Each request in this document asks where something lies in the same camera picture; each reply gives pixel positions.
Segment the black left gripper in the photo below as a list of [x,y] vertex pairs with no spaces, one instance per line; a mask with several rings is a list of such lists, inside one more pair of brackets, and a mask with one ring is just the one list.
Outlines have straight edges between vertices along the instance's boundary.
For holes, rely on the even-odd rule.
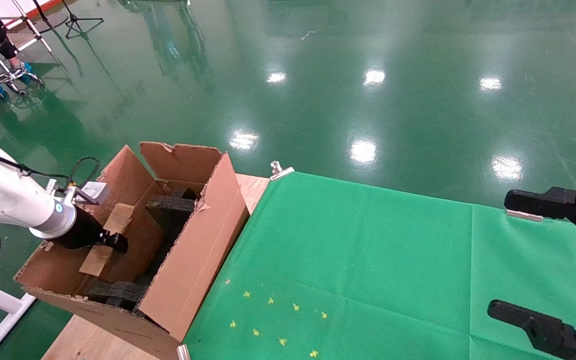
[[89,248],[99,243],[124,255],[130,246],[123,234],[106,231],[91,214],[79,207],[75,207],[75,220],[69,230],[49,241],[66,249]]

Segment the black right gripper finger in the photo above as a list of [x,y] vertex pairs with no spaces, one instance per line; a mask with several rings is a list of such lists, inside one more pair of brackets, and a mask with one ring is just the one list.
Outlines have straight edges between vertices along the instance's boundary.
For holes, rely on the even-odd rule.
[[576,225],[576,190],[551,187],[544,193],[512,189],[506,193],[506,210],[550,219],[567,219]]
[[561,319],[502,300],[490,301],[487,315],[521,328],[535,350],[563,360],[576,360],[576,329]]

